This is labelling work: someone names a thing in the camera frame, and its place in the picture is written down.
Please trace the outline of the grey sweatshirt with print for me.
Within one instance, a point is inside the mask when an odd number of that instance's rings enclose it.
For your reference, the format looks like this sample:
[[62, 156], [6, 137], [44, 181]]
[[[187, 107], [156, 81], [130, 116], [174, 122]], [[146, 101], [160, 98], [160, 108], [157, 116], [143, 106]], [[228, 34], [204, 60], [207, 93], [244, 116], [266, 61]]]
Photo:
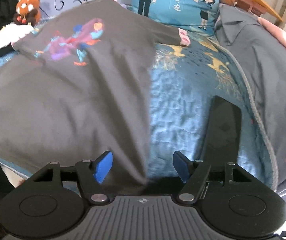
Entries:
[[66, 11], [14, 43], [0, 68], [0, 158], [34, 173], [113, 153], [104, 185], [136, 194], [147, 183], [150, 68], [156, 44], [187, 32], [114, 0]]

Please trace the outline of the black smartphone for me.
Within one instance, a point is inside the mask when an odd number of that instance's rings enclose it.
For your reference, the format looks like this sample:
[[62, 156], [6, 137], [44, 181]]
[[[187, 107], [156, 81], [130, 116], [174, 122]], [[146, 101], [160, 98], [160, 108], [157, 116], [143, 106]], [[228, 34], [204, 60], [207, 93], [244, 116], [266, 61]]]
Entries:
[[211, 165], [212, 172], [222, 172], [225, 164], [237, 162], [241, 129], [240, 108], [214, 96], [201, 153], [201, 159]]

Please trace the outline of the blue floral quilt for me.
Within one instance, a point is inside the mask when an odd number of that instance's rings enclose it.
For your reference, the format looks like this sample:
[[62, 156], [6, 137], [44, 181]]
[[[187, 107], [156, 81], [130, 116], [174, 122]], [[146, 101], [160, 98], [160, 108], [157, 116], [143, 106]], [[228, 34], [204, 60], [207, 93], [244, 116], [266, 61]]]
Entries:
[[113, 152], [105, 190], [136, 194], [174, 176], [172, 154], [202, 152], [215, 95], [242, 111], [238, 163], [276, 188], [277, 168], [260, 130], [257, 111], [230, 55], [196, 34], [187, 48], [150, 42], [151, 28], [120, 24], [84, 54], [37, 55], [76, 23], [52, 20], [16, 44], [0, 67], [0, 161], [26, 176], [58, 161], [70, 166]]

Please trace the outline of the grey-blue duvet with lettering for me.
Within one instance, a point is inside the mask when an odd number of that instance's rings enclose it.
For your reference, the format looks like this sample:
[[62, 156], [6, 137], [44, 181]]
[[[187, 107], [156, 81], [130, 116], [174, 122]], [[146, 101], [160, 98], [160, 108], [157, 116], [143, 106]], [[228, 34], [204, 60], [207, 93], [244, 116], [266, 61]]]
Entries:
[[[232, 65], [224, 72], [231, 78], [240, 105], [246, 112], [239, 163], [286, 200], [286, 49], [257, 20], [227, 5], [220, 10], [217, 38], [221, 57]], [[200, 149], [205, 128], [205, 100], [210, 89], [211, 70], [196, 61], [191, 52], [177, 70], [155, 64], [151, 88], [151, 149], [146, 158], [152, 181], [174, 174], [170, 152], [187, 154]], [[49, 123], [26, 125], [30, 140], [9, 135], [0, 147], [0, 158], [23, 174], [36, 171], [52, 159], [64, 164], [93, 156], [94, 147], [66, 143], [69, 128], [59, 139], [49, 139]]]

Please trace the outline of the white cloth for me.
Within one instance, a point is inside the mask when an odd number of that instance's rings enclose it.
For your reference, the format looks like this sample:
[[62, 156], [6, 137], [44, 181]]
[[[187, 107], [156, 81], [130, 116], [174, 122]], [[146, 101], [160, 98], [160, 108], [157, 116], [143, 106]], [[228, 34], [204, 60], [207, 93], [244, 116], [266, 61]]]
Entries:
[[34, 30], [32, 25], [7, 24], [0, 30], [0, 49], [24, 38]]

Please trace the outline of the blue cartoon police pillow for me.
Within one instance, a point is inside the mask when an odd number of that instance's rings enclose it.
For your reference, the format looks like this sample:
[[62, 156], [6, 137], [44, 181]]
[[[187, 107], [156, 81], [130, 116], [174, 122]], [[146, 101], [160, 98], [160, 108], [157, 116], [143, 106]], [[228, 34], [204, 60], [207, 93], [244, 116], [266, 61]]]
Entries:
[[214, 34], [219, 0], [132, 0], [132, 10], [162, 24]]

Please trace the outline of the red panda plush toy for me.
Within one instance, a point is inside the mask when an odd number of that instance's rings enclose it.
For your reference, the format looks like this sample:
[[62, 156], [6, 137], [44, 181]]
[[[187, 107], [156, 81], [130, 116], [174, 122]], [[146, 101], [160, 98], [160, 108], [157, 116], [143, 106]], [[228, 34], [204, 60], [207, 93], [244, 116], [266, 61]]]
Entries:
[[40, 0], [18, 0], [13, 22], [17, 25], [35, 26], [41, 19]]

